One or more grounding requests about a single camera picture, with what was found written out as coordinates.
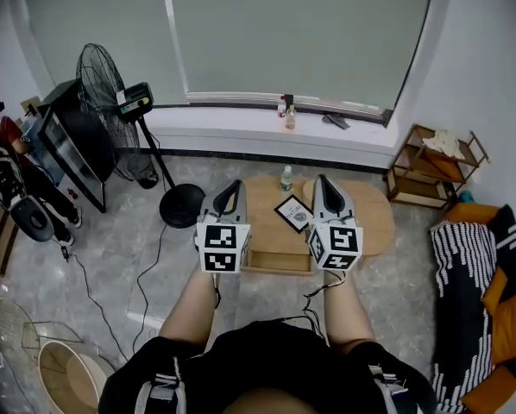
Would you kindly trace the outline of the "black standing fan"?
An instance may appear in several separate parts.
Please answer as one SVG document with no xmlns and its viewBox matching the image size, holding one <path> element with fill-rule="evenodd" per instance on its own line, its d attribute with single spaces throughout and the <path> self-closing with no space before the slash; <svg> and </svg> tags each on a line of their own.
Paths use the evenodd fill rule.
<svg viewBox="0 0 516 414">
<path fill-rule="evenodd" d="M 167 170 L 144 119 L 154 107 L 150 85 L 147 82 L 125 85 L 110 54 L 97 43 L 83 47 L 76 79 L 82 109 L 99 120 L 108 134 L 116 173 L 137 182 L 138 166 L 151 160 L 159 176 L 158 183 L 162 181 L 165 188 L 159 204 L 160 217 L 175 229 L 194 225 L 205 195 L 194 184 L 176 184 Z"/>
</svg>

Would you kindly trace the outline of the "square orange cushion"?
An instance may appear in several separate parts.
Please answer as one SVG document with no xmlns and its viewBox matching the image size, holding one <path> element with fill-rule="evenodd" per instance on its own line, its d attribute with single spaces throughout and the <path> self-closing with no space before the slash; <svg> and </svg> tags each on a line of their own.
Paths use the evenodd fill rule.
<svg viewBox="0 0 516 414">
<path fill-rule="evenodd" d="M 471 414 L 495 414 L 515 392 L 516 378 L 505 366 L 498 366 L 461 401 Z"/>
</svg>

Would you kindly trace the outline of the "wooden coffee table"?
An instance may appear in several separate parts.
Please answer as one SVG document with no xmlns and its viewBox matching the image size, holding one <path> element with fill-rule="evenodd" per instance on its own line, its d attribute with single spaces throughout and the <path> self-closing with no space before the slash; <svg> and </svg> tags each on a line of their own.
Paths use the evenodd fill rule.
<svg viewBox="0 0 516 414">
<path fill-rule="evenodd" d="M 310 178 L 293 181 L 295 195 L 304 203 L 302 187 Z M 339 179 L 337 183 L 351 196 L 358 224 L 363 227 L 363 259 L 386 252 L 393 244 L 395 224 L 391 206 L 383 193 L 371 184 Z M 280 191 L 280 177 L 256 175 L 244 180 L 247 192 L 247 215 L 251 224 L 251 250 L 276 254 L 307 254 L 306 233 L 298 234 L 274 209 L 285 201 Z"/>
</svg>

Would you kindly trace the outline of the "white crumpled cloth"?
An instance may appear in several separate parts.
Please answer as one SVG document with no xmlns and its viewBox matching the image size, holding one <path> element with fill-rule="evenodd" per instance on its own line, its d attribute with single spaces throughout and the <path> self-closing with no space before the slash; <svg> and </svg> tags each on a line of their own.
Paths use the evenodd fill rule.
<svg viewBox="0 0 516 414">
<path fill-rule="evenodd" d="M 449 130 L 435 130 L 432 137 L 423 138 L 422 142 L 430 150 L 459 160 L 465 159 L 463 152 L 460 150 L 459 140 Z"/>
</svg>

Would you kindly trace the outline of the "wooden shelf rack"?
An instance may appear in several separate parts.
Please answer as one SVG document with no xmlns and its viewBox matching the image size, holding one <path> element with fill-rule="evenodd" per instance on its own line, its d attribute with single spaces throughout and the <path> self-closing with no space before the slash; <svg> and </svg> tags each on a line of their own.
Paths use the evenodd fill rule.
<svg viewBox="0 0 516 414">
<path fill-rule="evenodd" d="M 455 203 L 472 175 L 489 157 L 475 133 L 466 140 L 459 140 L 465 159 L 459 160 L 430 150 L 423 138 L 434 135 L 435 129 L 419 124 L 411 126 L 392 165 L 383 179 L 387 183 L 387 198 L 398 204 L 410 204 L 442 210 Z M 452 182 L 424 158 L 425 150 L 454 160 L 463 176 L 461 182 Z"/>
</svg>

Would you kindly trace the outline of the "person's black shirt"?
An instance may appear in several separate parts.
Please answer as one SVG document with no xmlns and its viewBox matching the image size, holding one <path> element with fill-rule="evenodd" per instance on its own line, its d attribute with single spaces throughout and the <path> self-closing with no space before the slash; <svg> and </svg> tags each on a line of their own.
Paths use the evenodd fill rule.
<svg viewBox="0 0 516 414">
<path fill-rule="evenodd" d="M 309 329 L 260 321 L 220 335 L 200 353 L 156 336 L 106 381 L 98 414 L 222 414 L 245 392 L 274 388 L 310 404 L 318 414 L 388 414 L 384 380 L 405 390 L 393 396 L 399 414 L 436 414 L 429 381 L 377 342 L 339 353 Z"/>
</svg>

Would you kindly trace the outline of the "flat orange cushion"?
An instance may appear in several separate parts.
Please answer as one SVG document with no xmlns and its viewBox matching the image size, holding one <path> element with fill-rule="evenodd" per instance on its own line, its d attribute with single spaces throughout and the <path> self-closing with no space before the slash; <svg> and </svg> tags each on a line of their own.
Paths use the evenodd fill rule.
<svg viewBox="0 0 516 414">
<path fill-rule="evenodd" d="M 461 182 L 463 180 L 462 173 L 454 160 L 427 150 L 424 152 L 424 158 L 450 181 Z"/>
</svg>

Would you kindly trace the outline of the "person's right forearm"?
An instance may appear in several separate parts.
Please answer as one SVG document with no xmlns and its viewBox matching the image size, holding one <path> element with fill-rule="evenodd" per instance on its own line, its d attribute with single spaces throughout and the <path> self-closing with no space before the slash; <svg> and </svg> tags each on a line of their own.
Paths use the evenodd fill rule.
<svg viewBox="0 0 516 414">
<path fill-rule="evenodd" d="M 374 342 L 375 334 L 352 275 L 344 280 L 324 272 L 324 325 L 329 344 L 347 353 L 360 342 Z"/>
</svg>

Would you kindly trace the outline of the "person's chin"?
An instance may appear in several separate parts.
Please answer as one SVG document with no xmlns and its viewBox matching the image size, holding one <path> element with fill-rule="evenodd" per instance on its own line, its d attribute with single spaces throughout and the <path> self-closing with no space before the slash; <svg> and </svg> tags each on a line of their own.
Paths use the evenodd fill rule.
<svg viewBox="0 0 516 414">
<path fill-rule="evenodd" d="M 274 388 L 245 392 L 227 406 L 222 414 L 318 414 L 308 403 Z"/>
</svg>

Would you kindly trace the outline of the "black flat screen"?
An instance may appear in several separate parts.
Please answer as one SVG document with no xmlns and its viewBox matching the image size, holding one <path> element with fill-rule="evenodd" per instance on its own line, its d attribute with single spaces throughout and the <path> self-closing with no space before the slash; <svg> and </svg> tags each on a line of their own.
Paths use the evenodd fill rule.
<svg viewBox="0 0 516 414">
<path fill-rule="evenodd" d="M 82 109 L 78 89 L 72 79 L 45 97 L 37 107 L 42 117 L 38 137 L 79 191 L 105 213 L 105 183 L 114 171 L 114 156 L 103 124 Z"/>
</svg>

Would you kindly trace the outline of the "black mesh wastebasket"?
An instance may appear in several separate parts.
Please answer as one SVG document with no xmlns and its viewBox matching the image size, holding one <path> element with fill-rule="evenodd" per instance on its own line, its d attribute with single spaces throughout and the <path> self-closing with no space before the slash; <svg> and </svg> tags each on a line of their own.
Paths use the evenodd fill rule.
<svg viewBox="0 0 516 414">
<path fill-rule="evenodd" d="M 140 187 L 146 190 L 155 187 L 159 181 L 158 173 L 156 172 L 151 160 L 143 162 L 142 165 L 138 166 L 135 178 Z"/>
</svg>

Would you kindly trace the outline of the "black framed picture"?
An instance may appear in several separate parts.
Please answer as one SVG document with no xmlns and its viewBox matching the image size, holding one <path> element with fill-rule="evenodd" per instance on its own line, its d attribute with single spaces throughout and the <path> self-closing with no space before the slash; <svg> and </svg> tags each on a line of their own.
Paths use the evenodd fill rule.
<svg viewBox="0 0 516 414">
<path fill-rule="evenodd" d="M 274 211 L 298 234 L 309 226 L 313 218 L 312 211 L 294 195 L 279 204 Z"/>
</svg>

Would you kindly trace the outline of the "grey roller blind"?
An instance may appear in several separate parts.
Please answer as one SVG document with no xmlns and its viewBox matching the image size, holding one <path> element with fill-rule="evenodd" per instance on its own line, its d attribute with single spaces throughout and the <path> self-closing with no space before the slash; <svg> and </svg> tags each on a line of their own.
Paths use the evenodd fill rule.
<svg viewBox="0 0 516 414">
<path fill-rule="evenodd" d="M 429 0 L 172 0 L 191 93 L 287 93 L 391 110 Z"/>
<path fill-rule="evenodd" d="M 54 83 L 75 78 L 84 45 L 103 46 L 127 86 L 149 83 L 158 105 L 183 104 L 165 0 L 25 0 Z"/>
</svg>

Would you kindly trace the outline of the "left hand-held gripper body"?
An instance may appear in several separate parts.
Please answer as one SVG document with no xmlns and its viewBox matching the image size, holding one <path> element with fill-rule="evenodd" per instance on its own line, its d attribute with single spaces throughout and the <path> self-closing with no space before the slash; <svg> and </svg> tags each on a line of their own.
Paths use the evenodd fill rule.
<svg viewBox="0 0 516 414">
<path fill-rule="evenodd" d="M 217 216 L 200 216 L 195 246 L 203 273 L 239 273 L 247 264 L 251 226 Z"/>
</svg>

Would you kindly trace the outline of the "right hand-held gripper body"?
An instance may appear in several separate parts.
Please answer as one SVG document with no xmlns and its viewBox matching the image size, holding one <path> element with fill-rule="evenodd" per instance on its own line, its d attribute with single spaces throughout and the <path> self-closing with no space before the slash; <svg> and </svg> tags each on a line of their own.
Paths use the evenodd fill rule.
<svg viewBox="0 0 516 414">
<path fill-rule="evenodd" d="M 311 223 L 307 244 L 314 266 L 326 271 L 350 271 L 362 257 L 363 228 L 340 222 Z"/>
</svg>

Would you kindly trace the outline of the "round white wooden tub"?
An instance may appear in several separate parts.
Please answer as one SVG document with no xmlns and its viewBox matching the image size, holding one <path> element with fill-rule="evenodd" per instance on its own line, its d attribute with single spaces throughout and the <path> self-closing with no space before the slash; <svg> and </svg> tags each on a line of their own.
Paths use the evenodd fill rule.
<svg viewBox="0 0 516 414">
<path fill-rule="evenodd" d="M 98 414 L 113 366 L 84 343 L 50 340 L 38 354 L 43 388 L 60 414 Z"/>
</svg>

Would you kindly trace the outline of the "person's left forearm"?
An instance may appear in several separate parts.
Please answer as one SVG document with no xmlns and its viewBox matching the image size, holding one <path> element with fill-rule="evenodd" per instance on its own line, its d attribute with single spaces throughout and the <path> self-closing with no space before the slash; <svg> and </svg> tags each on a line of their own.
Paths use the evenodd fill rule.
<svg viewBox="0 0 516 414">
<path fill-rule="evenodd" d="M 217 305 L 214 277 L 196 267 L 179 299 L 162 324 L 159 336 L 187 342 L 204 350 L 210 338 Z"/>
</svg>

